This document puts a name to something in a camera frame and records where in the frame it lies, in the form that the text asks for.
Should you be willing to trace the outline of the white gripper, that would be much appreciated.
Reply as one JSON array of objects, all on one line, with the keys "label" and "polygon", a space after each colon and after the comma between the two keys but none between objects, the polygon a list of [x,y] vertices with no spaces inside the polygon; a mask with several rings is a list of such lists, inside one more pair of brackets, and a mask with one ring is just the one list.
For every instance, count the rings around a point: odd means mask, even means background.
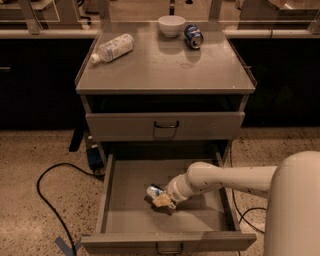
[{"label": "white gripper", "polygon": [[175,203],[186,201],[193,195],[193,189],[186,174],[180,174],[173,178],[165,188],[166,193],[162,193],[152,200],[156,207],[167,207],[176,209]]}]

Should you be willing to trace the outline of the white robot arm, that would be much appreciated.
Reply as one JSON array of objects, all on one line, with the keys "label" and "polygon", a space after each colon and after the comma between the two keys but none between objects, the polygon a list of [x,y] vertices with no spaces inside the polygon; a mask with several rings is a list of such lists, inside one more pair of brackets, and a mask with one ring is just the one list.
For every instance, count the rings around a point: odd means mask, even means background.
[{"label": "white robot arm", "polygon": [[277,166],[222,168],[191,164],[163,188],[147,195],[174,210],[190,197],[229,188],[267,200],[264,256],[320,256],[320,153],[304,151]]}]

